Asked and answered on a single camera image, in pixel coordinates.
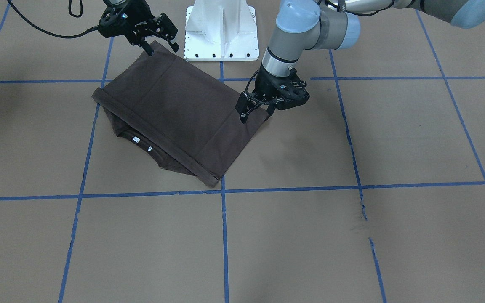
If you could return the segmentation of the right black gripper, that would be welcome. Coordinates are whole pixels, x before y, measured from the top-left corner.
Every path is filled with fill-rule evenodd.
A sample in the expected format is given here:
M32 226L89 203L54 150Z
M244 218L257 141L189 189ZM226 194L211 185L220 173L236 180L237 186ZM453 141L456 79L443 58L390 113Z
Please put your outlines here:
M177 53L179 51L179 44L176 42L178 29L164 12L157 17L137 22L133 26L133 32L136 34L136 40L133 44L143 48L150 57L154 53L154 50L146 41L146 37L149 36L155 36L165 40L173 52Z

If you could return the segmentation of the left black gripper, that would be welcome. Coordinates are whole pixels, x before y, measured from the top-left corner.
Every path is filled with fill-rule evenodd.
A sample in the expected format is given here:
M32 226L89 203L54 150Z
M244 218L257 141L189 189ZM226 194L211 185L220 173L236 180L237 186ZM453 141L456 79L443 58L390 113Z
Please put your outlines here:
M239 114L240 121L246 123L252 111L265 105L267 106L268 117L271 117L277 109L275 99L264 93L250 93L245 90L241 92L235 104L235 110Z

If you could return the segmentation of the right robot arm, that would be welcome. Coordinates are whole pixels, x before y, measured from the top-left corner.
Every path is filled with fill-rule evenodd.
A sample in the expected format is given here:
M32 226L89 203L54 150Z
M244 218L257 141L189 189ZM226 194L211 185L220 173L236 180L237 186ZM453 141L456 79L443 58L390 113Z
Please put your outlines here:
M179 50L175 42L178 32L171 19L163 12L152 15L144 0L104 0L104 10L98 25L103 37L125 36L131 45L138 45L151 56L154 51L146 37L155 36L168 42L174 52Z

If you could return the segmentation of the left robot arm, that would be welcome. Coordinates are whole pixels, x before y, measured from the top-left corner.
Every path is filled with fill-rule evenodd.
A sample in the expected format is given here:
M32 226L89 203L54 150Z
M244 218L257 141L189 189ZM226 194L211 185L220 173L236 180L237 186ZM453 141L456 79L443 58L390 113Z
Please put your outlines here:
M235 105L241 122L262 106L272 116L275 110L304 105L310 95L295 69L302 52L354 46L361 32L359 17L389 8L412 8L462 29L485 21L485 0L283 0L253 75L255 88L243 90Z

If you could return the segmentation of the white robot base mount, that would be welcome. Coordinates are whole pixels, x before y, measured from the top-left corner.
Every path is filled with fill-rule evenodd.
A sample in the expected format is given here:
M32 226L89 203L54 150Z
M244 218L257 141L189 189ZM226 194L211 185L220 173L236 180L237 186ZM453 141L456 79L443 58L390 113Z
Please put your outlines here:
M185 17L187 61L258 60L256 11L246 0L197 0Z

